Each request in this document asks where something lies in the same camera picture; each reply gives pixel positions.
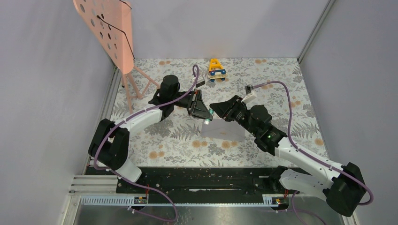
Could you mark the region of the green white glue stick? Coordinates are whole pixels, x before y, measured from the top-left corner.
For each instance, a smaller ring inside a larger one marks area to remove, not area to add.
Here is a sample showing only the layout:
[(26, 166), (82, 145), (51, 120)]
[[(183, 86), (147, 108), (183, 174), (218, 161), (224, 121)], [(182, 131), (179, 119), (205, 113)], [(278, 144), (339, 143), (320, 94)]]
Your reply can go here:
[(214, 114), (214, 111), (210, 108), (209, 115), (204, 119), (204, 122), (203, 122), (205, 125), (208, 125), (213, 120), (213, 114)]

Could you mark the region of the grey lavender envelope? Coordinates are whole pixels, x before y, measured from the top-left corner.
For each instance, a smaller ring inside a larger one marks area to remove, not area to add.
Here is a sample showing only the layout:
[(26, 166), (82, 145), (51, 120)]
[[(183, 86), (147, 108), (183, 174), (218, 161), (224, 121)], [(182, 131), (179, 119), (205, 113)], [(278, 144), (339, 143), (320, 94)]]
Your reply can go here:
[(201, 137), (243, 142), (245, 140), (245, 129), (235, 121), (206, 120), (203, 122), (200, 135)]

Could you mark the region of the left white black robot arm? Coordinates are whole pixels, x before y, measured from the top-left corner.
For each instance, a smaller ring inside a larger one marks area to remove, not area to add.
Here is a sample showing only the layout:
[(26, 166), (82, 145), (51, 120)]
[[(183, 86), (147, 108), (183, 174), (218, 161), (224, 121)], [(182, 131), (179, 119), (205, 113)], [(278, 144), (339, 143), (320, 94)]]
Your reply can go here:
[(135, 193), (145, 188), (142, 171), (128, 159), (130, 138), (145, 128), (165, 120), (175, 106), (185, 108), (188, 115), (212, 120), (212, 114), (203, 103), (201, 91), (197, 88), (200, 76), (196, 75), (193, 84), (186, 92), (180, 91), (180, 83), (175, 75), (163, 78), (160, 88), (153, 98), (140, 111), (117, 121), (103, 119), (99, 122), (88, 149), (97, 170), (109, 170), (118, 177), (128, 180), (128, 187)]

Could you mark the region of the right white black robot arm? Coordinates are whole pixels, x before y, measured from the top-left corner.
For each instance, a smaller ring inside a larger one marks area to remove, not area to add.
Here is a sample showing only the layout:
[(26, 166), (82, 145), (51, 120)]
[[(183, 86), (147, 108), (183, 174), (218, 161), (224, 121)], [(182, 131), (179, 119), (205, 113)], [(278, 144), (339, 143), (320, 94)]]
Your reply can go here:
[(325, 159), (296, 144), (273, 126), (263, 105), (248, 109), (239, 96), (212, 103), (210, 108), (226, 122), (235, 121), (254, 136), (257, 147), (273, 156), (290, 161), (304, 173), (278, 166), (269, 175), (269, 187), (275, 193), (285, 189), (299, 191), (325, 201), (338, 214), (350, 217), (366, 193), (358, 166), (342, 165)]

